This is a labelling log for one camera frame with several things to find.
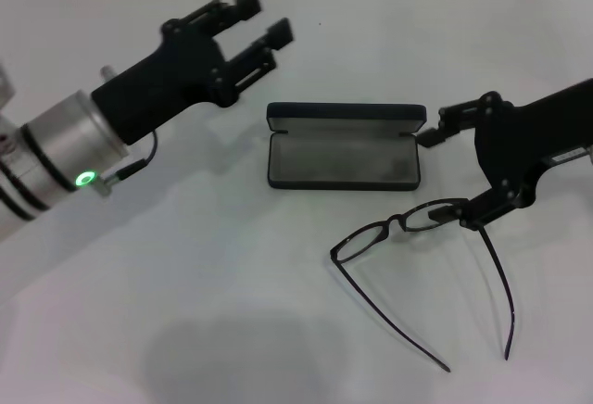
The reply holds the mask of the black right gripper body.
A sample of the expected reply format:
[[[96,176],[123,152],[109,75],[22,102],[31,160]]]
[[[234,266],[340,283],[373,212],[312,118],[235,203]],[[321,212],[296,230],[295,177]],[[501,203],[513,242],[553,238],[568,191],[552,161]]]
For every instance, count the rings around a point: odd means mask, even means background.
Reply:
[[[555,157],[593,147],[593,79],[522,107],[496,92],[479,99],[474,145],[490,189],[476,209],[526,208]]]

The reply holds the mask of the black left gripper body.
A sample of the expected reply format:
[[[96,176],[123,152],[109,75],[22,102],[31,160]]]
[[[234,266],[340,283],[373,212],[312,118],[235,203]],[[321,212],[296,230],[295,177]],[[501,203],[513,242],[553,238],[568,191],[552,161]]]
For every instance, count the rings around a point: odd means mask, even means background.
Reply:
[[[218,43],[170,20],[155,52],[91,93],[119,139],[132,145],[198,103],[229,107],[239,97]]]

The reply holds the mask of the black glasses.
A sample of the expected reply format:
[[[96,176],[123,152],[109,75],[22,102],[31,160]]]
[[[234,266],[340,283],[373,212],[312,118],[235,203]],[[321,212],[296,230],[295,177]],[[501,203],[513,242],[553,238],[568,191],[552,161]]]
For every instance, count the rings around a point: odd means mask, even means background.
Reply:
[[[395,324],[348,272],[347,265],[364,256],[374,246],[386,241],[392,235],[394,227],[405,235],[414,235],[429,232],[454,221],[465,225],[466,220],[462,217],[462,208],[468,203],[469,201],[465,198],[455,197],[422,203],[406,212],[396,213],[386,219],[374,221],[360,227],[329,251],[329,258],[333,267],[341,275],[348,287],[356,293],[356,297],[362,300],[362,305],[371,311],[372,316],[377,317],[379,323],[384,325],[387,331],[403,339],[406,344],[422,353],[433,364],[447,373],[451,372],[448,364]]]

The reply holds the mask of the black glasses case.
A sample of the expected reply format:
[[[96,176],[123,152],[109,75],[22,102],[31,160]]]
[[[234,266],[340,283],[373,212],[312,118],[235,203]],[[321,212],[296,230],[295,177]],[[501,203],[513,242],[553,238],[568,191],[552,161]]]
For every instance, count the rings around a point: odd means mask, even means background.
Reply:
[[[405,192],[420,185],[422,105],[272,102],[266,120],[272,188]]]

